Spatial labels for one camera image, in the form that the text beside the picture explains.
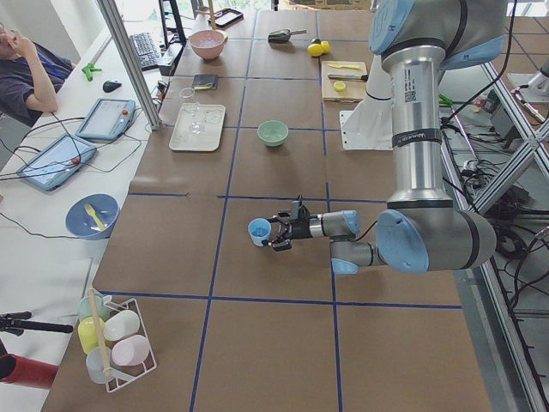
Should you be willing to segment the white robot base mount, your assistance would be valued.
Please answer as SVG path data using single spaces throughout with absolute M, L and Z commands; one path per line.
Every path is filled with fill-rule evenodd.
M 364 99 L 353 111 L 340 112 L 340 124 L 344 150 L 392 149 L 391 80 L 380 56 L 373 58 Z

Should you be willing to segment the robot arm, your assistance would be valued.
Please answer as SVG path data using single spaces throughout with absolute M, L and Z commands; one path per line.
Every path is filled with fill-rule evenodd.
M 504 1 L 385 1 L 377 10 L 370 48 L 391 86 L 395 191 L 377 218 L 376 240 L 358 240 L 354 210 L 313 215 L 300 202 L 272 219 L 276 251 L 295 239 L 329 239 L 337 275 L 365 266 L 425 273 L 482 265 L 497 237 L 481 215 L 455 209 L 443 187 L 443 134 L 438 84 L 446 70 L 492 61 L 503 50 Z

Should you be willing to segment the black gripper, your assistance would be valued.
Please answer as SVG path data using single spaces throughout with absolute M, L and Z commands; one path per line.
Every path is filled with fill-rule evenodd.
M 293 239 L 309 239 L 310 231 L 310 211 L 303 205 L 303 197 L 298 196 L 291 203 L 290 209 L 283 209 L 276 215 L 268 218 L 271 224 L 278 223 L 279 229 L 276 239 L 265 240 L 264 244 L 273 248 L 275 251 L 286 251 L 292 248 Z

